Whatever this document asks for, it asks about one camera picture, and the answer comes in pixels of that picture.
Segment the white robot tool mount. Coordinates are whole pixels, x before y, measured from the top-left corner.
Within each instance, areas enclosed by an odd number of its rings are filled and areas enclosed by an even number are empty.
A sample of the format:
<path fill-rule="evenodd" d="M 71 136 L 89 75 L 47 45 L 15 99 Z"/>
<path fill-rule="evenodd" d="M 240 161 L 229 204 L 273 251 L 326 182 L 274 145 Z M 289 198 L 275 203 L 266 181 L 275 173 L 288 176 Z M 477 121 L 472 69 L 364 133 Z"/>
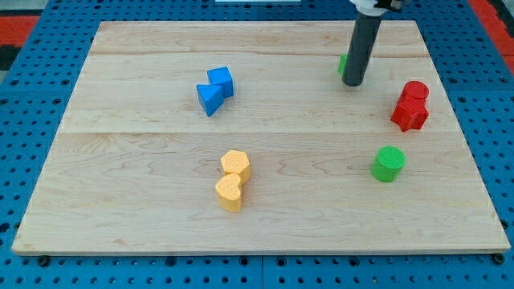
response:
<path fill-rule="evenodd" d="M 410 0 L 349 0 L 361 14 L 382 16 L 387 11 L 399 12 Z"/>

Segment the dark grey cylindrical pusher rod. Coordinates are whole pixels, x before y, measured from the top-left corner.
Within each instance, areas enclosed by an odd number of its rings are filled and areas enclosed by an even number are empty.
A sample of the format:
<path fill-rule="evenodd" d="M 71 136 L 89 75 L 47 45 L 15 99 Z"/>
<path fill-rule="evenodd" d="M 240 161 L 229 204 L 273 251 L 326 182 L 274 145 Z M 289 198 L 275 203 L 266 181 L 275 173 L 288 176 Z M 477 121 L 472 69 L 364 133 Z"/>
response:
<path fill-rule="evenodd" d="M 380 25 L 381 16 L 357 14 L 341 77 L 347 86 L 357 87 L 363 83 Z"/>

